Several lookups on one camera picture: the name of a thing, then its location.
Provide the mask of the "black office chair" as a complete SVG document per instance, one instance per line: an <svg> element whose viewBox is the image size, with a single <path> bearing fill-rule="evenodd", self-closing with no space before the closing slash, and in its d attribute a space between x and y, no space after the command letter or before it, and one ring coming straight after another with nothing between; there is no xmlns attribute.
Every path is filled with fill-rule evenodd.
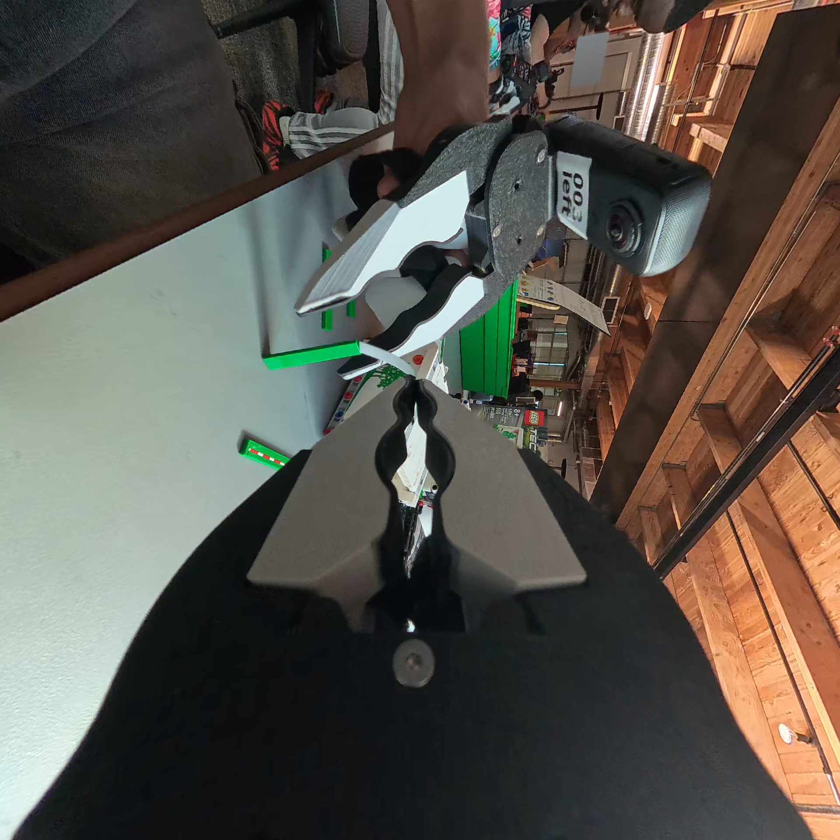
<svg viewBox="0 0 840 840"><path fill-rule="evenodd" d="M375 27L375 1L267 1L218 23L211 29L218 39L242 35L287 18L297 38L297 98L301 110L316 109L316 81L361 62Z"/></svg>

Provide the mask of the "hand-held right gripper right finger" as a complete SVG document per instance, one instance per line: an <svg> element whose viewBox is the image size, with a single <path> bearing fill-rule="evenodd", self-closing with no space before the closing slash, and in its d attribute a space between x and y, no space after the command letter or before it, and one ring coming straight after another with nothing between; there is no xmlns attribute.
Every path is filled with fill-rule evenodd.
<svg viewBox="0 0 840 840"><path fill-rule="evenodd" d="M452 563L447 588L465 625L524 592L581 585L586 572L522 458L522 450L428 380L416 381L416 417L427 436L440 525Z"/></svg>

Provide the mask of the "lego set box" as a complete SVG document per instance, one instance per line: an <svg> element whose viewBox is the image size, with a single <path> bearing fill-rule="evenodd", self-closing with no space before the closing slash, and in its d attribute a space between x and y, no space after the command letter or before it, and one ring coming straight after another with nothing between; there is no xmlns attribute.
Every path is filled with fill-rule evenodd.
<svg viewBox="0 0 840 840"><path fill-rule="evenodd" d="M519 449L542 454L548 446L546 412L535 406L483 405L478 418L513 441Z"/></svg>

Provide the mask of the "white lego truck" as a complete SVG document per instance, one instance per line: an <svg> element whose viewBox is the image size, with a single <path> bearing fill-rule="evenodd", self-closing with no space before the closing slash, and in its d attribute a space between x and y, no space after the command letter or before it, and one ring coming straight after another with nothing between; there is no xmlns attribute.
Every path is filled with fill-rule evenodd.
<svg viewBox="0 0 840 840"><path fill-rule="evenodd" d="M435 345L429 344L415 353L410 360L413 372L434 383L443 392L448 393L447 372L444 362L443 339ZM323 434L331 434L348 418L359 412L367 403L386 392L395 383L402 384L403 372L389 364L383 364L365 374L357 374L346 381L344 393ZM433 480L425 466L426 435L414 421L405 431L406 459L396 471L393 484L400 502L408 508L416 508L423 503L424 494L431 492Z"/></svg>

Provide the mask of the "person's left hand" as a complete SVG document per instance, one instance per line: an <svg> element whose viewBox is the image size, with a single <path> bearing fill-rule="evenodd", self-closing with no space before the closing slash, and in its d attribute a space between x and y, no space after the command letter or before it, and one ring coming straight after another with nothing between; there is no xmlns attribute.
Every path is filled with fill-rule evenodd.
<svg viewBox="0 0 840 840"><path fill-rule="evenodd" d="M396 107L392 161L384 165L379 196L395 189L436 141L450 140L487 121L488 115L488 85L484 81L477 87L405 85Z"/></svg>

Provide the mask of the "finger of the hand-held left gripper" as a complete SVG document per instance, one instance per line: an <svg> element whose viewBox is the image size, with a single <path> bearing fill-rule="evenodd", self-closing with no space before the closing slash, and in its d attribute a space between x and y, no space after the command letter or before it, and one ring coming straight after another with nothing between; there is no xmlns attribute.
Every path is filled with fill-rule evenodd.
<svg viewBox="0 0 840 840"><path fill-rule="evenodd" d="M402 311L393 324L370 343L404 358L436 342L457 327L485 297L485 279L467 268L447 265L435 277L425 296Z"/></svg>
<svg viewBox="0 0 840 840"><path fill-rule="evenodd" d="M377 201L314 272L295 304L296 314L358 298L378 277L399 270L422 246L464 245L468 204L466 172L445 176L441 185L405 205Z"/></svg>

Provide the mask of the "person's dark grey clothing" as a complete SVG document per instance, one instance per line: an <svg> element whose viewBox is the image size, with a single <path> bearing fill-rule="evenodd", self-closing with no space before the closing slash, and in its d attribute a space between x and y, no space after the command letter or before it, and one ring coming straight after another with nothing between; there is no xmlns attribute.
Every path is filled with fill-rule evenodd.
<svg viewBox="0 0 840 840"><path fill-rule="evenodd" d="M268 171L201 2L1 3L2 282Z"/></svg>

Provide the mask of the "white printed paper sheet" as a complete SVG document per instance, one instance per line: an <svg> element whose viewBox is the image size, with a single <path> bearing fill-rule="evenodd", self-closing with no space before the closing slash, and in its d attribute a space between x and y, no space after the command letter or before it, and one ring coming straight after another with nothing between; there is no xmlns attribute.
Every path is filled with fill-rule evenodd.
<svg viewBox="0 0 840 840"><path fill-rule="evenodd" d="M610 332L600 307L555 280L523 272L518 279L518 300L539 308L567 310L599 332Z"/></svg>

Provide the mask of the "green striped lego tile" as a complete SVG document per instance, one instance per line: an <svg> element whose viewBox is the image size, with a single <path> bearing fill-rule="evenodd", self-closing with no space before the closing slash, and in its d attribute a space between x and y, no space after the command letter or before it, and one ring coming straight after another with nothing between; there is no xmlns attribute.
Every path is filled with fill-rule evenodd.
<svg viewBox="0 0 840 840"><path fill-rule="evenodd" d="M290 460L289 456L283 455L281 452L248 436L243 436L239 441L238 454L247 460L271 469L281 469Z"/></svg>

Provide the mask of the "black metal rail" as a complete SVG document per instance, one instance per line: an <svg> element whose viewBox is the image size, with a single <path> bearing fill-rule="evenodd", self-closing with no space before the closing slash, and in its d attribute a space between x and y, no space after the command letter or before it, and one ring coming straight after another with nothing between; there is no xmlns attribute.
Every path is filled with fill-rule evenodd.
<svg viewBox="0 0 840 840"><path fill-rule="evenodd" d="M711 526L779 454L782 447L829 403L838 384L838 343L829 343L806 366L756 435L700 500L688 516L686 524L666 544L654 564L654 571L661 580L696 547Z"/></svg>

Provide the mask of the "person's left forearm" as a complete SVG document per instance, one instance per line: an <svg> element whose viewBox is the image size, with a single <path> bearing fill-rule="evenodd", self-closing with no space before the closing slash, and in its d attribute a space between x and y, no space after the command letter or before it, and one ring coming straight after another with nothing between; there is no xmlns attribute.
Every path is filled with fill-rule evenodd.
<svg viewBox="0 0 840 840"><path fill-rule="evenodd" d="M487 104L489 27L482 1L389 1L405 94Z"/></svg>

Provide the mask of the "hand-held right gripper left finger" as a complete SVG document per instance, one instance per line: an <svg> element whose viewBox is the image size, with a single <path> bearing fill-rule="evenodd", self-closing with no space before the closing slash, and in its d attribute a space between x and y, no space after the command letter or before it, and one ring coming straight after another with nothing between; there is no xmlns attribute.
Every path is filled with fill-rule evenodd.
<svg viewBox="0 0 840 840"><path fill-rule="evenodd" d="M254 585L338 604L354 631L371 599L406 579L402 504L393 477L406 459L417 379L394 382L309 453L248 572Z"/></svg>

